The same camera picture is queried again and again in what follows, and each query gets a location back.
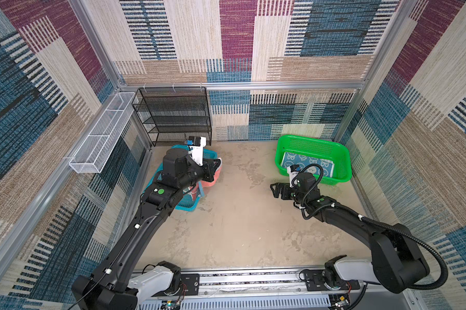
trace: black mesh shelf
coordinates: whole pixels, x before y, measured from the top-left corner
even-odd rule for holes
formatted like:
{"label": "black mesh shelf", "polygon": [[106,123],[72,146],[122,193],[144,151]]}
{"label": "black mesh shelf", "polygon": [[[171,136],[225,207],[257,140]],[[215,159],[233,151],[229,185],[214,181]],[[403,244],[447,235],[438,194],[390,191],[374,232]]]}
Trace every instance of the black mesh shelf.
{"label": "black mesh shelf", "polygon": [[182,144],[191,135],[211,145],[212,126],[205,87],[140,88],[133,105],[154,146]]}

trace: beige floor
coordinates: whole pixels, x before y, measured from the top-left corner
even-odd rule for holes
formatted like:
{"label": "beige floor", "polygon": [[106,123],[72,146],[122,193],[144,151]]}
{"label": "beige floor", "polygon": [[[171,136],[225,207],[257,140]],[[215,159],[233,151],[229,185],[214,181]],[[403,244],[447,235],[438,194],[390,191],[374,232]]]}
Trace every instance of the beige floor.
{"label": "beige floor", "polygon": [[[206,268],[312,265],[341,254],[370,256],[347,233],[316,219],[304,220],[292,202],[273,198],[269,184],[288,182],[274,164],[276,144],[213,142],[208,148],[223,159],[217,183],[195,211],[173,211],[136,268],[161,260],[182,268]],[[168,149],[155,148],[147,182]],[[350,182],[322,184],[320,189],[363,213]]]}

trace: blue plastic basket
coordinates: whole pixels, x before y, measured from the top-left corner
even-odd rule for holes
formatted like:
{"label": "blue plastic basket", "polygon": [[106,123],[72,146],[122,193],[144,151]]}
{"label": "blue plastic basket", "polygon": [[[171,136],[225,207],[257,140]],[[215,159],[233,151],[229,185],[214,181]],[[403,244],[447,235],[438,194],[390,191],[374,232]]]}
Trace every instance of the blue plastic basket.
{"label": "blue plastic basket", "polygon": [[[185,150],[188,150],[188,146],[186,145],[174,145],[172,148],[182,148]],[[217,158],[218,154],[214,151],[204,149],[204,158]],[[159,165],[159,168],[157,168],[157,171],[162,170],[162,164]],[[154,178],[157,174],[157,171],[154,173],[154,176],[150,179],[150,182],[147,184],[145,187],[149,187],[150,184],[154,181]],[[185,195],[182,200],[176,205],[177,210],[184,210],[184,211],[193,211],[197,207],[197,204],[199,203],[200,197],[204,195],[204,190],[202,189],[202,183],[199,182],[199,194],[197,195],[197,198],[195,200],[192,199],[191,195]]]}

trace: white wire basket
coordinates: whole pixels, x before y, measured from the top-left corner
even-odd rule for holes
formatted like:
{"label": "white wire basket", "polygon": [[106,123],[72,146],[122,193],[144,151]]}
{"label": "white wire basket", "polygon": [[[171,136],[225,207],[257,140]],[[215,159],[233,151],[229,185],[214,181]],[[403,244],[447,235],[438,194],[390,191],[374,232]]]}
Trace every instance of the white wire basket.
{"label": "white wire basket", "polygon": [[135,93],[118,93],[69,161],[76,173],[102,172],[131,114]]}

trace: blue towel with bunny print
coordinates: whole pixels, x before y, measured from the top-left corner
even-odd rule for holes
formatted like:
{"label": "blue towel with bunny print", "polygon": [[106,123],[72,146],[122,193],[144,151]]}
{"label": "blue towel with bunny print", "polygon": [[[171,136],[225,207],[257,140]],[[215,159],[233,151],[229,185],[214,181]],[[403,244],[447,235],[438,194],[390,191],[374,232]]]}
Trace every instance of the blue towel with bunny print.
{"label": "blue towel with bunny print", "polygon": [[[299,165],[301,170],[309,164],[320,164],[324,170],[323,176],[333,177],[333,169],[335,165],[333,164],[333,161],[329,159],[321,159],[285,152],[285,155],[283,155],[283,160],[281,161],[281,166],[283,168],[288,168],[291,165]],[[319,168],[310,167],[306,170],[306,172],[310,172],[312,174],[319,174]]]}

